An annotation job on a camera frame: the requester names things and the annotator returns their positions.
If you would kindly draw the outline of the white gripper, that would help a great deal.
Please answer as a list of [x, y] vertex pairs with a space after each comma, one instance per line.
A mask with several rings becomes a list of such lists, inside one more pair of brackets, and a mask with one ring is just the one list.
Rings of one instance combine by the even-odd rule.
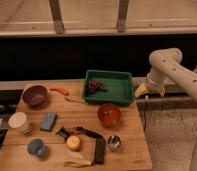
[[[164, 97], [165, 87], [162, 82], [154, 81], [151, 77], [151, 74], [148, 74], [146, 76], [146, 83], [150, 89], [159, 91], [160, 96]], [[139, 98], [141, 95], [147, 94], [149, 92], [148, 87], [144, 83], [140, 84], [135, 91], [135, 97]]]

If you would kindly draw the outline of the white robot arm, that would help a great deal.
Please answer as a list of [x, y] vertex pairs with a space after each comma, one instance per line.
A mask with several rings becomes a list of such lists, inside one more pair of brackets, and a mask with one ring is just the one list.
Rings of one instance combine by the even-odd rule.
[[[183, 67], [182, 52], [178, 48], [155, 50], [149, 55], [151, 70], [135, 91], [135, 97], [158, 91], [165, 95], [166, 78], [171, 79], [197, 103], [197, 73]], [[189, 171], [197, 171], [197, 141], [194, 146]]]

